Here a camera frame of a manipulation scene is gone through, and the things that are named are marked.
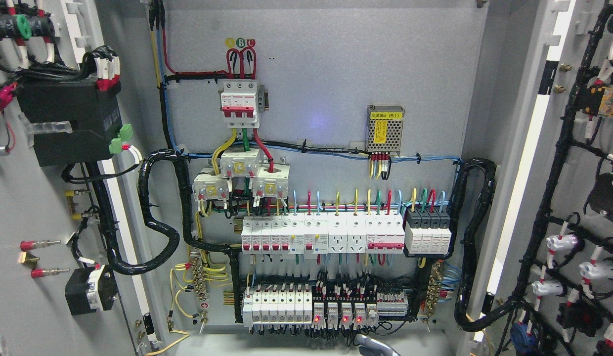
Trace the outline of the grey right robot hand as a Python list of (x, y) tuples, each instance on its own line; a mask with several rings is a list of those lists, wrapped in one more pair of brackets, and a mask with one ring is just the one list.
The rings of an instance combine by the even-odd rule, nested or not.
[(354, 342), (358, 345), (361, 356), (400, 356), (393, 347), (365, 334), (357, 334)]

